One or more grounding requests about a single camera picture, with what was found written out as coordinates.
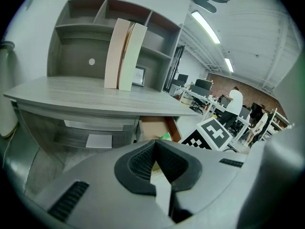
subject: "picture frame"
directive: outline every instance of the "picture frame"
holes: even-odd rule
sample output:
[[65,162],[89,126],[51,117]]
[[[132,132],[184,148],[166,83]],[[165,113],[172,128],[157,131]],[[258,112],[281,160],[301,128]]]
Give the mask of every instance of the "picture frame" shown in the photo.
[[134,70],[132,84],[136,86],[144,86],[145,81],[145,68],[136,66]]

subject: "open drawer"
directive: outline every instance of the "open drawer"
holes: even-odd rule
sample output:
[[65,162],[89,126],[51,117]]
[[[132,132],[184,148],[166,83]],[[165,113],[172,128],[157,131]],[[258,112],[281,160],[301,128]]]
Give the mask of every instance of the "open drawer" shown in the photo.
[[176,120],[173,117],[141,116],[137,131],[137,141],[160,139],[164,134],[170,133],[174,142],[181,140]]

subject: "shelf unit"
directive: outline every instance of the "shelf unit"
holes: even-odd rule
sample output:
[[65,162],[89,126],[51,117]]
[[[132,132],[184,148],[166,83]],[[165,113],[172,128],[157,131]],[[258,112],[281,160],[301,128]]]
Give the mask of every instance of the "shelf unit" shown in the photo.
[[275,111],[273,112],[273,115],[272,115],[272,118],[271,118],[271,120],[270,120],[270,123],[269,123],[267,129],[265,130],[265,132],[264,132],[264,134],[262,135],[262,137],[261,137],[260,140],[266,141],[266,140],[268,139],[268,137],[266,137],[266,136],[270,136],[270,137],[271,137],[271,136],[274,134],[273,132],[271,132],[271,131],[269,130],[269,127],[270,127],[270,126],[275,127],[275,130],[277,130],[277,131],[281,131],[281,130],[283,129],[278,123],[275,122],[275,117],[279,118],[280,121],[282,121],[283,124],[286,125],[286,126],[284,126],[285,128],[289,125],[289,121],[288,121],[284,116],[282,116],[282,115],[277,111],[277,108],[276,108]]
[[162,91],[181,27],[140,5],[121,0],[68,0],[51,37],[47,76],[105,78],[107,53],[118,18],[147,26],[137,65],[145,87]]

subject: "white wall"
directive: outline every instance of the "white wall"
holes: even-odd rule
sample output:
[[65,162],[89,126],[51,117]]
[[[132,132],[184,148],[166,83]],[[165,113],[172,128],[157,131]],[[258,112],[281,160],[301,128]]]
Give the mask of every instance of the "white wall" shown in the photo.
[[205,67],[186,51],[183,52],[181,57],[175,79],[178,78],[178,74],[186,74],[189,76],[187,78],[187,84],[195,82],[197,78],[203,79],[207,77]]
[[[14,84],[45,76],[51,34],[67,0],[33,0],[21,6],[11,21],[5,40],[15,43],[11,60]],[[190,0],[126,0],[152,9],[177,24],[184,23]]]

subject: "green object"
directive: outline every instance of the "green object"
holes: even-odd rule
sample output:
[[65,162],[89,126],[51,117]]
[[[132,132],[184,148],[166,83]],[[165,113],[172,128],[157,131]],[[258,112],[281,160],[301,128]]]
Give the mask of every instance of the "green object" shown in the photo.
[[161,139],[161,140],[168,140],[168,141],[171,141],[171,140],[172,140],[171,135],[170,135],[169,132],[166,133],[166,134],[164,134],[163,136],[161,136],[160,139]]

